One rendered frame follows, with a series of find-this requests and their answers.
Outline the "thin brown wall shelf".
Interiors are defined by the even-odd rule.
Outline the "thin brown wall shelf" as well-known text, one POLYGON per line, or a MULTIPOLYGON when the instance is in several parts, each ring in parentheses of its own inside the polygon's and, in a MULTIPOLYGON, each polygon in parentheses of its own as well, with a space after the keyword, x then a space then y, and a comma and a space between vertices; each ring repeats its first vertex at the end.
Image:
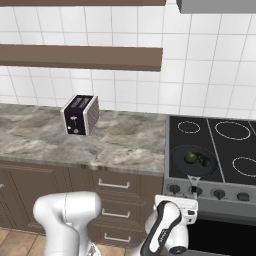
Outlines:
POLYGON ((166 0, 0 0, 0 7, 165 6, 166 0))

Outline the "olive green squash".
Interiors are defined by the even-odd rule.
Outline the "olive green squash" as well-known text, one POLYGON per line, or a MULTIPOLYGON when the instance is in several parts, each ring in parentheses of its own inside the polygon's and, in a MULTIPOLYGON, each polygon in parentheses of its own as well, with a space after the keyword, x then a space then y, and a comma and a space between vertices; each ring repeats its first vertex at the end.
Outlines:
POLYGON ((197 162, 197 155, 194 152, 188 152, 184 156, 184 161, 187 164, 195 164, 197 162))

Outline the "black oven door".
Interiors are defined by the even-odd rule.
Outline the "black oven door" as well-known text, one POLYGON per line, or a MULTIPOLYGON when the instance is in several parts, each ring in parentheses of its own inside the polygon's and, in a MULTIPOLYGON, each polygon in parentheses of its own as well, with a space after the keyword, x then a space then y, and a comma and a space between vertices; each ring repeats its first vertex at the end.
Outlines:
POLYGON ((230 256, 256 256, 256 226, 198 219, 188 226, 189 248, 230 256))

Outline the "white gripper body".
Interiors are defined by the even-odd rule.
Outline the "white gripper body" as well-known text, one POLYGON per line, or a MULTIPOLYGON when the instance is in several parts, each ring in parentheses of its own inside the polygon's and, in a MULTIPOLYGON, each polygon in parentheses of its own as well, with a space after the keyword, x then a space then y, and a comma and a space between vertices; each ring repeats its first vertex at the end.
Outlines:
POLYGON ((165 196, 165 195, 156 195, 155 196, 154 208, 157 208, 157 206, 162 201, 168 201, 168 202, 175 203, 180 209, 190 209, 190 210, 194 210, 194 211, 198 210, 198 202, 195 199, 165 196))

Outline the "black and silver toaster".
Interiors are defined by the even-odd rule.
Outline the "black and silver toaster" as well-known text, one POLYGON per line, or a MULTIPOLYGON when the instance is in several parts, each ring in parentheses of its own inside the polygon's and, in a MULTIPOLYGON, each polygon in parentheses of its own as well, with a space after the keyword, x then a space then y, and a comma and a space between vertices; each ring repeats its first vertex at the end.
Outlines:
POLYGON ((67 134, 89 136, 99 120, 98 97, 74 95, 60 113, 67 134))

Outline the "black frying pan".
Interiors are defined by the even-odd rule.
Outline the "black frying pan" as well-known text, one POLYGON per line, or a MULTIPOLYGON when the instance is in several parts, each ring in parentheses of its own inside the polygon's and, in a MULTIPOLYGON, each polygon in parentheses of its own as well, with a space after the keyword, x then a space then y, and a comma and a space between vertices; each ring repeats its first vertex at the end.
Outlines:
POLYGON ((196 145, 181 145, 175 147, 171 151, 170 162, 178 169, 179 172, 185 174, 191 186, 198 187, 199 180, 202 177, 211 175, 218 168, 218 161, 216 157, 207 149, 196 146, 196 145), (201 153, 206 155, 211 160, 211 165, 209 167, 203 167, 198 159, 195 164, 187 164, 184 161, 184 156, 188 152, 201 153))

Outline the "dark green eggplant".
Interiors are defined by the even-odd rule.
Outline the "dark green eggplant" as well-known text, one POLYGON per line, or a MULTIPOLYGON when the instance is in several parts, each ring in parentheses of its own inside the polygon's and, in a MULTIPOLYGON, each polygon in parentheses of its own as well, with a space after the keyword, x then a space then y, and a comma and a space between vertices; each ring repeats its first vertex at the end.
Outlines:
POLYGON ((210 158, 204 154, 197 153, 197 159, 203 167, 209 167, 211 165, 210 158))

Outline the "thick brown wall shelf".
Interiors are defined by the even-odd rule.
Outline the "thick brown wall shelf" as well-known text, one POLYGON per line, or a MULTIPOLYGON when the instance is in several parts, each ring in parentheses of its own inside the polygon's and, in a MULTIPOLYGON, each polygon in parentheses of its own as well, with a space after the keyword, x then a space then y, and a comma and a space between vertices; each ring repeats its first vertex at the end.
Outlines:
POLYGON ((161 71, 162 48, 0 44, 0 66, 161 71))

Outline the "brown drawer front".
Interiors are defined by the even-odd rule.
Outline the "brown drawer front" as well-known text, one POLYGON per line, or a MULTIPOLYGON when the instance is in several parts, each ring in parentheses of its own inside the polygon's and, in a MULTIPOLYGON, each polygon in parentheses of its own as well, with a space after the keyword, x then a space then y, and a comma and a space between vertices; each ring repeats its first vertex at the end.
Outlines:
POLYGON ((136 247, 138 244, 138 233, 134 230, 129 230, 123 227, 112 227, 106 225, 90 224, 88 227, 88 233, 91 240, 96 244, 104 244, 109 246, 116 246, 121 248, 132 248, 136 247), (132 239, 130 243, 123 243, 118 241, 111 241, 104 239, 104 233, 107 233, 111 237, 127 239, 131 236, 132 239))
POLYGON ((139 197, 139 178, 134 174, 93 171, 93 189, 100 193, 113 194, 116 196, 125 196, 131 198, 139 197), (98 186, 98 179, 101 178, 104 183, 125 185, 127 181, 131 183, 128 189, 110 188, 98 186))
POLYGON ((130 211, 131 213, 129 219, 124 219, 124 218, 103 216, 100 212, 100 217, 103 219, 109 219, 111 221, 124 221, 124 222, 131 222, 131 223, 139 223, 140 221, 140 218, 139 218, 140 206, 136 203, 103 199, 102 208, 105 208, 105 211, 109 213, 126 214, 128 211, 130 211))

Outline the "brown cupboard door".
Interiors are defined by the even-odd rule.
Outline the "brown cupboard door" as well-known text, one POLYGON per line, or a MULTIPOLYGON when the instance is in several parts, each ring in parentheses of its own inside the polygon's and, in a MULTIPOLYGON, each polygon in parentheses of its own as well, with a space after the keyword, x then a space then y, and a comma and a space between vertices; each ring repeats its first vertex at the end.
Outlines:
POLYGON ((0 161, 0 227, 44 233, 34 219, 35 201, 72 190, 68 169, 60 166, 0 161))

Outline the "grey range hood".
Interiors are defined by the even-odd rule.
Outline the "grey range hood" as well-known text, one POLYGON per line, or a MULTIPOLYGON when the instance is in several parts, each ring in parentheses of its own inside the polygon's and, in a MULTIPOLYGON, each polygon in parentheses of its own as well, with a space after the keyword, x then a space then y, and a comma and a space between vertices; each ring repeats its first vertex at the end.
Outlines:
POLYGON ((181 14, 256 14, 256 0, 176 0, 181 14))

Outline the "grey stove with black hob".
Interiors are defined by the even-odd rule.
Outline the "grey stove with black hob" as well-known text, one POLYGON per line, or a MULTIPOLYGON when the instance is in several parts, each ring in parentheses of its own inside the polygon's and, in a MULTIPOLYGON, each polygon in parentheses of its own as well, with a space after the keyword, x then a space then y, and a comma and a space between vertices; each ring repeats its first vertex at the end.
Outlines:
MULTIPOLYGON (((163 193, 168 196, 192 198, 198 201, 198 219, 256 226, 256 121, 209 117, 166 117, 165 175, 163 193), (170 162, 171 151, 181 145, 196 145, 209 150, 218 161, 211 175, 202 177, 198 187, 203 192, 197 198, 189 192, 188 177, 170 162), (171 184, 180 192, 173 195, 171 184), (213 191, 222 189, 226 195, 218 200, 213 191), (237 199, 246 192, 248 202, 237 199)), ((195 255, 208 253, 192 250, 195 255)))

